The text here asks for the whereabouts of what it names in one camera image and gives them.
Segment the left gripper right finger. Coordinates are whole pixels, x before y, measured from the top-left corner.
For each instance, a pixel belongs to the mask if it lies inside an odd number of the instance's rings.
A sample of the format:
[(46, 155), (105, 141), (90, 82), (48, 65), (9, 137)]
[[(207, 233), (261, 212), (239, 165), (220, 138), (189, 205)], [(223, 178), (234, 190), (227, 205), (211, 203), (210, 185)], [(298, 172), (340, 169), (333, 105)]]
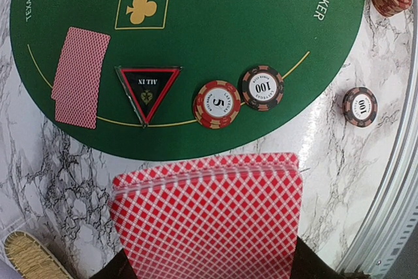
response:
[(336, 272), (330, 268), (309, 246), (300, 238), (297, 238), (297, 247), (290, 279), (348, 279), (369, 278), (363, 272), (345, 273)]

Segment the black triangular dealer button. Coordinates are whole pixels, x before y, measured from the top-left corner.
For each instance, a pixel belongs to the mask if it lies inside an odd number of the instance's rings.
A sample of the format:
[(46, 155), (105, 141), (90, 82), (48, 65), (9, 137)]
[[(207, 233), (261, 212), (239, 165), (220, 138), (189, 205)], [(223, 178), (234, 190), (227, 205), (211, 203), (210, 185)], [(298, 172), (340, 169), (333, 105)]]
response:
[(118, 79), (142, 128), (149, 126), (181, 71), (180, 66), (115, 67)]

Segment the black poker chip stack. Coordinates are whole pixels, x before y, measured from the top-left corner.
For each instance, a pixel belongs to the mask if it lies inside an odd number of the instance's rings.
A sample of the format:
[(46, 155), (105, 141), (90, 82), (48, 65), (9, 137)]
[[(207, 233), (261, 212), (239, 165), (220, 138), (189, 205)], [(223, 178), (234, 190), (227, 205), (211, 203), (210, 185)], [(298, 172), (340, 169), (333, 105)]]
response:
[(365, 87), (350, 89), (343, 98), (342, 110), (347, 122), (357, 127), (368, 127), (376, 119), (378, 102)]

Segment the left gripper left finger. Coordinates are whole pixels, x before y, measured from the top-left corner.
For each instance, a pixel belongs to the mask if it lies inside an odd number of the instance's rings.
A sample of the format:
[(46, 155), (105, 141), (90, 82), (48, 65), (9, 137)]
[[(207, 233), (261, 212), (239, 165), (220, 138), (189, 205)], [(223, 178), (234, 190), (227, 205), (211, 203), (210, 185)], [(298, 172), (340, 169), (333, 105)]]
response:
[(124, 250), (119, 251), (115, 257), (90, 279), (134, 279), (134, 270)]

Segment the red playing card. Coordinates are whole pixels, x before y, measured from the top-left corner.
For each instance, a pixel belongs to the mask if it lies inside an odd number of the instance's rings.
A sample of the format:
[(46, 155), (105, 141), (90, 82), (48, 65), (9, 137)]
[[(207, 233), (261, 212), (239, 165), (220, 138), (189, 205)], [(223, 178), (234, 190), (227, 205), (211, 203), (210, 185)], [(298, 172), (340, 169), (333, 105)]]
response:
[(289, 278), (303, 182), (293, 153), (120, 174), (110, 216), (135, 278)]

